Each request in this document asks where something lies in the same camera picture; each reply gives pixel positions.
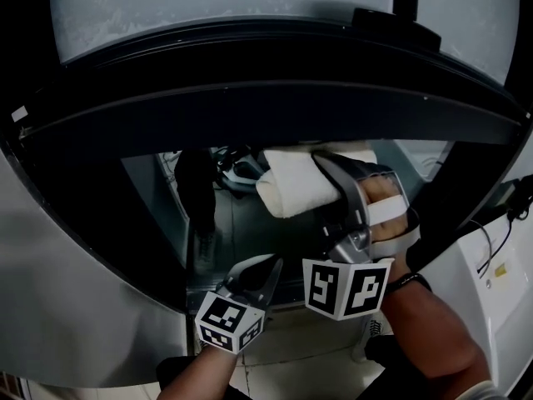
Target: door glass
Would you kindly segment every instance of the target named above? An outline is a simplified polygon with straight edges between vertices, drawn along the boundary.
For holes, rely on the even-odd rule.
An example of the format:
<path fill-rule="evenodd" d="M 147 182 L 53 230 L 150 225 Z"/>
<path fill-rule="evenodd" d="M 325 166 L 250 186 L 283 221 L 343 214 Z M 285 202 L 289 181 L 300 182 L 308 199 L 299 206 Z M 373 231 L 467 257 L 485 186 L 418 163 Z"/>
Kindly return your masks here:
<path fill-rule="evenodd" d="M 367 146 L 378 163 L 396 171 L 412 201 L 435 178 L 452 143 L 377 140 L 367 142 Z M 235 263 L 267 253 L 279 253 L 284 258 L 280 283 L 293 283 L 301 280 L 301 260 L 323 252 L 322 226 L 316 211 L 273 217 L 258 195 L 256 182 L 265 179 L 270 170 L 262 148 L 244 145 L 174 150 L 155 157 L 174 199 L 152 214 L 165 225 L 162 231 L 178 255 L 186 257 L 183 264 L 187 266 L 189 289 L 214 288 Z M 132 181 L 141 195 L 151 194 L 145 202 L 154 203 L 153 192 L 142 187 L 141 160 L 139 165 Z M 176 227 L 176 231 L 172 233 L 169 227 Z"/>
<path fill-rule="evenodd" d="M 419 0 L 417 21 L 442 37 L 442 52 L 503 83 L 519 1 Z M 50 0 L 63 63 L 126 38 L 191 23 L 299 17 L 347 25 L 355 7 L 390 12 L 392 0 Z"/>

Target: forearm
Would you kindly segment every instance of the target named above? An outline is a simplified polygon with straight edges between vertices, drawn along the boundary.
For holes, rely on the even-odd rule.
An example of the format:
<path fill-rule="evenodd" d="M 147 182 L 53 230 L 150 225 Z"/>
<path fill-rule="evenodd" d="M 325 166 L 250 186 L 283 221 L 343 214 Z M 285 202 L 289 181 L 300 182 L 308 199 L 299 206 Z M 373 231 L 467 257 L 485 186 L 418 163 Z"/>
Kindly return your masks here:
<path fill-rule="evenodd" d="M 408 271 L 398 260 L 393 264 L 391 280 Z M 405 355 L 427 378 L 459 374 L 474 365 L 476 375 L 490 378 L 483 353 L 463 322 L 418 282 L 409 282 L 388 295 L 381 310 Z"/>
<path fill-rule="evenodd" d="M 206 347 L 157 400 L 219 400 L 226 392 L 237 356 L 215 347 Z"/>

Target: fiducial marker cube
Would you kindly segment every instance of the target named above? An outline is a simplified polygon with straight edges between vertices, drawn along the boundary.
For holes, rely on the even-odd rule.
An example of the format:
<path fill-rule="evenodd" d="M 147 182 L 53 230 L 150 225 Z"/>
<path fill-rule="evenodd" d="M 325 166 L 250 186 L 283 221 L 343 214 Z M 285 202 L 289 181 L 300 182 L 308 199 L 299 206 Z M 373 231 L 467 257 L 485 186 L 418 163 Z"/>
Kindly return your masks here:
<path fill-rule="evenodd" d="M 380 309 L 391 261 L 349 264 L 303 259 L 306 307 L 334 320 Z"/>
<path fill-rule="evenodd" d="M 202 341 L 238 354 L 264 330 L 265 312 L 208 292 L 195 323 Z"/>

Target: black cable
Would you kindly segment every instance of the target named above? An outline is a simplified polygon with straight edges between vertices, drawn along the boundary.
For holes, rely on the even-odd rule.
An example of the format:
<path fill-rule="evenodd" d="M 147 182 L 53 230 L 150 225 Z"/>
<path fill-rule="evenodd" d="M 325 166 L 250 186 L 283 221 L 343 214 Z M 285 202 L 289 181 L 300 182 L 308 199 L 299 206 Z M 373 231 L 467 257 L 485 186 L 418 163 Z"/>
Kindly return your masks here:
<path fill-rule="evenodd" d="M 479 226 L 481 228 L 481 231 L 485 234 L 486 241 L 489 242 L 489 258 L 486 260 L 486 262 L 477 270 L 477 273 L 479 274 L 481 272 L 481 269 L 486 265 L 486 270 L 483 272 L 483 274 L 480 275 L 480 278 L 483 278 L 485 273 L 489 270 L 489 263 L 492 259 L 492 241 L 491 236 L 489 236 L 489 233 L 486 231 L 485 227 L 483 227 L 479 222 L 474 221 L 473 219 L 470 220 L 471 223 L 474 223 L 475 225 Z"/>
<path fill-rule="evenodd" d="M 509 231 L 507 232 L 507 235 L 506 235 L 506 238 L 504 238 L 503 242 L 501 242 L 501 245 L 496 249 L 496 251 L 494 253 L 491 254 L 491 257 L 489 259 L 487 259 L 487 261 L 481 265 L 481 267 L 477 270 L 478 273 L 481 272 L 481 270 L 483 270 L 484 267 L 486 267 L 486 270 L 480 275 L 480 278 L 483 278 L 483 276 L 486 274 L 486 272 L 489 270 L 489 264 L 491 263 L 491 260 L 493 257 L 495 257 L 498 252 L 504 247 L 504 245 L 506 244 L 507 240 L 509 239 L 509 236 L 511 235 L 511 229 L 513 228 L 513 224 L 511 221 L 509 221 Z"/>
<path fill-rule="evenodd" d="M 517 216 L 516 219 L 518 219 L 519 221 L 525 221 L 527 217 L 529 216 L 530 216 L 530 209 L 527 208 L 524 212 L 522 212 L 519 216 Z"/>

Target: wristband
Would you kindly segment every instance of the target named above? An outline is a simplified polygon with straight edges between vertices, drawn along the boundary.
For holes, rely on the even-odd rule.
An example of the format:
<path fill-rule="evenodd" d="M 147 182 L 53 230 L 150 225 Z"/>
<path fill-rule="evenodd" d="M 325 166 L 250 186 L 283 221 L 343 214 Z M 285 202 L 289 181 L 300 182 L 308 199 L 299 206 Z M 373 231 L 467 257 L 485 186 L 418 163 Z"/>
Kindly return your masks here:
<path fill-rule="evenodd" d="M 431 292 L 431 286 L 427 282 L 427 280 L 424 278 L 424 276 L 422 276 L 418 272 L 409 272 L 406 275 L 398 278 L 394 282 L 390 282 L 389 284 L 387 284 L 386 288 L 385 288 L 385 295 L 388 295 L 389 293 L 392 293 L 395 290 L 398 290 L 399 288 L 402 288 L 408 282 L 411 282 L 413 280 L 415 280 L 416 282 L 420 283 L 424 288 L 426 288 L 427 290 L 429 290 Z"/>

